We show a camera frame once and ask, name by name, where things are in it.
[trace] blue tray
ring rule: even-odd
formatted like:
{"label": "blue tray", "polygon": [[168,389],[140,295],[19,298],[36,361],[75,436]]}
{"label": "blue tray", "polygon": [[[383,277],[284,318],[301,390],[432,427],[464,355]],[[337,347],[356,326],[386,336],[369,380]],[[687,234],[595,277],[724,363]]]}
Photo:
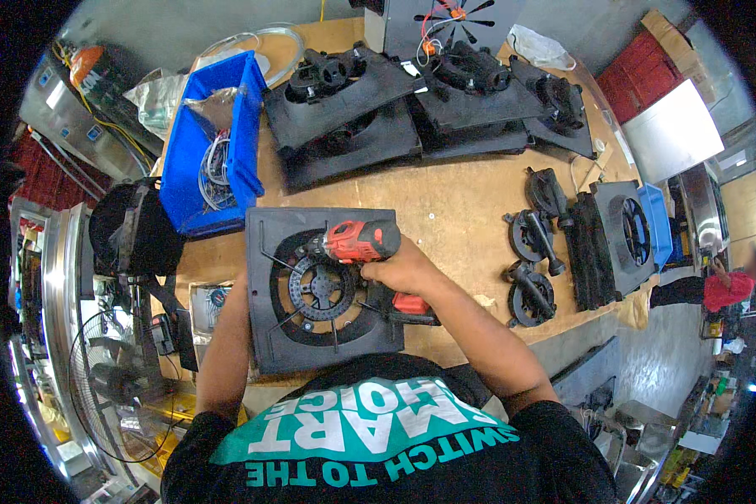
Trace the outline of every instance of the blue tray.
{"label": "blue tray", "polygon": [[204,199],[197,184],[198,169],[210,145],[196,116],[181,105],[176,112],[168,154],[163,166],[160,200],[176,230],[193,238],[234,231],[243,227],[247,207],[263,196],[258,180],[258,131],[260,129],[261,91],[266,82],[260,74],[252,51],[234,55],[193,72],[182,98],[204,99],[214,90],[241,86],[243,91],[233,105],[227,178],[237,207],[205,212]]}
{"label": "blue tray", "polygon": [[638,199],[641,200],[646,221],[650,224],[652,256],[660,271],[672,255],[672,231],[669,228],[667,207],[664,205],[664,193],[652,184],[645,183],[638,188]]}

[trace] wooden workbench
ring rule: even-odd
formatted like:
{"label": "wooden workbench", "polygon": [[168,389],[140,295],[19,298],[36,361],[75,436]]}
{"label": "wooden workbench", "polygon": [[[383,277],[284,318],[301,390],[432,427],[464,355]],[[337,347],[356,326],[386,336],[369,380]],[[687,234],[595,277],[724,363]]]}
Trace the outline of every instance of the wooden workbench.
{"label": "wooden workbench", "polygon": [[[326,21],[296,26],[295,29],[303,36],[306,47],[340,53],[363,38],[363,19]],[[255,42],[250,40],[241,47],[253,48],[254,45]],[[258,51],[269,58],[271,68],[281,68],[290,62],[295,49],[287,37],[269,35],[262,38]],[[511,53],[509,46],[504,44],[499,57],[506,60]],[[597,103],[592,96],[601,97],[601,92],[587,70],[580,64],[574,72],[551,72],[583,86],[585,92],[582,96],[591,136],[601,139],[612,151],[605,166],[605,180],[638,178],[635,167],[628,165],[612,127],[602,116],[601,109],[609,110],[609,107],[606,103]],[[260,120],[258,177],[266,194],[258,199],[257,205],[395,209],[397,223],[404,234],[419,243],[433,263],[479,304],[506,323],[510,317],[506,304],[509,284],[501,281],[499,275],[517,257],[507,241],[507,223],[502,216],[529,207],[524,196],[525,170],[528,166],[534,170],[554,168],[569,200],[573,199],[575,192],[569,166],[575,156],[574,152],[558,147],[546,151],[527,150],[520,156],[473,156],[437,165],[393,168],[286,195],[280,162],[263,114]],[[578,183],[592,164],[585,158],[575,162]],[[245,247],[243,232],[186,244],[177,269],[176,296],[187,306],[189,283],[234,278],[246,264]],[[554,251],[568,262],[562,232],[554,235]],[[538,271],[548,275],[546,261],[538,265]],[[515,333],[527,344],[575,328],[614,308],[614,305],[609,305],[578,313],[570,270],[567,268],[563,275],[550,279],[554,286],[557,315],[537,328],[516,328]],[[427,357],[445,367],[467,362],[444,328],[406,326],[405,351]]]}

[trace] yellow cable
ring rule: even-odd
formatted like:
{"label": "yellow cable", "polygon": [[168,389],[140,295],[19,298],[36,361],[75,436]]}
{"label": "yellow cable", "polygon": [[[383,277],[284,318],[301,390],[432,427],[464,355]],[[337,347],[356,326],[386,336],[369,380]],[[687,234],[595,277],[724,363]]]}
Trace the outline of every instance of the yellow cable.
{"label": "yellow cable", "polygon": [[[59,54],[55,50],[52,51],[53,55],[55,55],[57,58],[60,58],[61,61],[62,61],[62,63],[64,63],[64,66],[70,68],[71,67],[70,59],[68,58],[68,54],[64,51],[64,47],[62,47],[62,45],[59,44],[58,40],[54,40],[54,42],[59,47],[59,49],[61,50],[62,56],[59,56]],[[151,170],[151,162],[148,160],[148,156],[146,156],[146,154],[142,151],[142,149],[140,148],[140,145],[137,143],[137,141],[134,138],[132,138],[132,136],[129,133],[127,133],[126,130],[124,130],[121,126],[118,126],[115,123],[106,123],[104,121],[101,121],[101,119],[95,117],[95,114],[92,112],[92,107],[89,106],[89,103],[87,102],[87,98],[84,96],[84,93],[81,91],[81,88],[78,87],[78,86],[76,86],[76,90],[78,91],[78,94],[81,96],[81,102],[83,102],[84,106],[87,107],[87,111],[92,116],[92,119],[96,123],[98,123],[98,124],[103,124],[104,126],[112,127],[114,129],[118,130],[120,132],[120,134],[124,138],[126,138],[127,140],[129,140],[129,143],[131,143],[131,145],[134,146],[134,148],[137,149],[137,152],[139,152],[140,155],[142,156],[142,160],[146,162],[146,166],[148,166],[148,169]]]}

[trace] black bag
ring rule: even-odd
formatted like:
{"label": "black bag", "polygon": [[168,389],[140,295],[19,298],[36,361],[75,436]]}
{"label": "black bag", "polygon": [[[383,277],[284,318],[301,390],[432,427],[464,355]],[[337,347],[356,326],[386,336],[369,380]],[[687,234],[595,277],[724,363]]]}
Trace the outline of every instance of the black bag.
{"label": "black bag", "polygon": [[113,276],[176,273],[184,238],[165,213],[160,191],[154,187],[157,180],[115,186],[92,212],[89,241]]}

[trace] red cordless drill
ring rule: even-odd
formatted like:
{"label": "red cordless drill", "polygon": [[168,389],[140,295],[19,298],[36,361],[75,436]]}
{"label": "red cordless drill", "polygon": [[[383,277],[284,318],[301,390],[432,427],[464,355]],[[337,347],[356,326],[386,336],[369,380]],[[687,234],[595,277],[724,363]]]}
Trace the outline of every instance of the red cordless drill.
{"label": "red cordless drill", "polygon": [[[324,255],[350,265],[386,260],[394,256],[400,247],[401,230],[393,221],[348,220],[313,237],[305,250],[309,254]],[[433,310],[422,297],[398,292],[392,304],[396,312],[390,316],[398,322],[439,325]]]}

